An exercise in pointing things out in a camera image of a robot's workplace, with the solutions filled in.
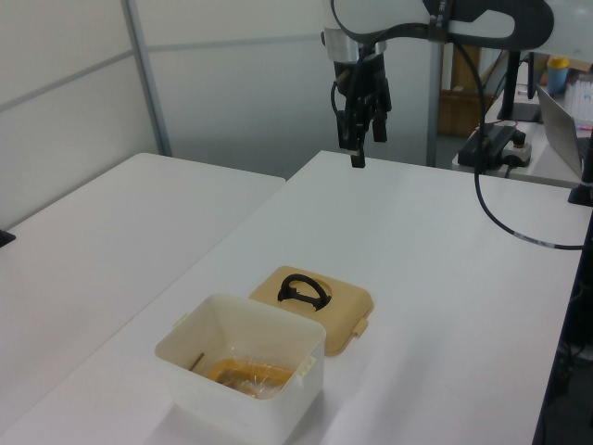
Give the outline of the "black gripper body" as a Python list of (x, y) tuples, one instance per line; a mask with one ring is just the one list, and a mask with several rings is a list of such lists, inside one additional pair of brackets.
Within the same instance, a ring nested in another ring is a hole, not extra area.
[[(344, 76), (343, 80), (339, 77), (347, 71), (353, 71), (354, 63), (334, 63), (334, 74), (337, 80), (338, 92), (344, 97), (348, 96), (352, 81), (350, 75)], [(356, 98), (366, 97), (367, 95), (378, 93), (380, 95), (389, 95), (388, 80), (385, 76), (385, 57), (383, 54), (373, 57), (367, 57), (361, 64), (355, 82), (353, 82), (353, 95)]]

